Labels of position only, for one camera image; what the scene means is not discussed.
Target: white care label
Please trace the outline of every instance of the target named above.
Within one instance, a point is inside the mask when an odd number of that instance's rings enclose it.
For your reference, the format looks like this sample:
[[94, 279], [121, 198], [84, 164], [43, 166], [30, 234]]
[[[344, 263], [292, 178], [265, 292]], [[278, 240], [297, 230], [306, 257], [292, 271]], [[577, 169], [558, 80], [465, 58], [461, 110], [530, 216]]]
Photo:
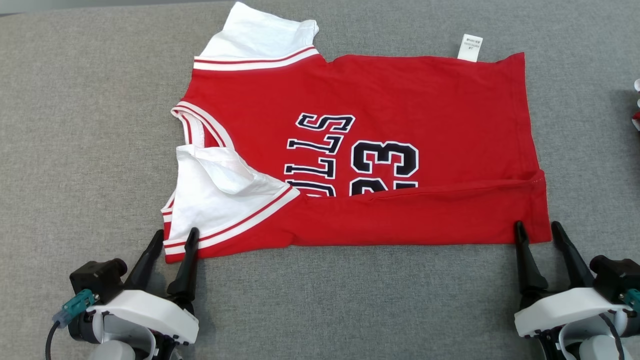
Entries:
[[481, 37], [465, 34], [462, 38], [462, 44], [460, 44], [460, 51], [458, 51], [458, 59], [475, 63], [478, 60], [480, 45], [482, 45]]

